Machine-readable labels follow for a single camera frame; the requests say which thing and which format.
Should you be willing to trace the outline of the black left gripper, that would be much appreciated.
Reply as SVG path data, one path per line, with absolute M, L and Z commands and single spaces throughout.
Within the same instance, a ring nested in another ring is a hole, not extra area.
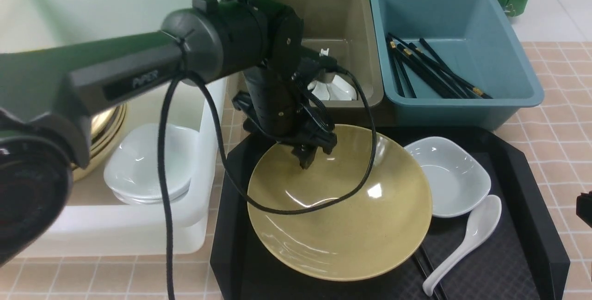
M 252 130 L 293 146 L 291 153 L 306 170 L 315 160 L 317 147 L 330 154 L 338 142 L 334 120 L 308 85 L 337 68 L 332 57 L 304 57 L 288 78 L 263 65 L 247 68 L 243 71 L 247 92 L 238 93 L 233 106 L 245 113 Z

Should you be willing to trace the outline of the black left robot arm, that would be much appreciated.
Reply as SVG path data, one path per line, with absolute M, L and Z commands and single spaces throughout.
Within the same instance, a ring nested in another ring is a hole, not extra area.
M 304 22 L 273 0 L 192 0 L 159 31 L 1 55 L 1 264 L 49 229 L 71 193 L 71 165 L 90 163 L 92 117 L 165 84 L 161 120 L 184 79 L 203 93 L 254 71 L 233 99 L 252 128 L 291 146 L 303 169 L 338 139 L 331 120 L 302 108 L 319 69 L 336 62 L 302 46 Z

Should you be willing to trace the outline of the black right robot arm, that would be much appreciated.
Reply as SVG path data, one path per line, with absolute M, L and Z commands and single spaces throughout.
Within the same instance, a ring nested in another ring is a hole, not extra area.
M 592 192 L 583 192 L 577 197 L 576 215 L 592 227 Z

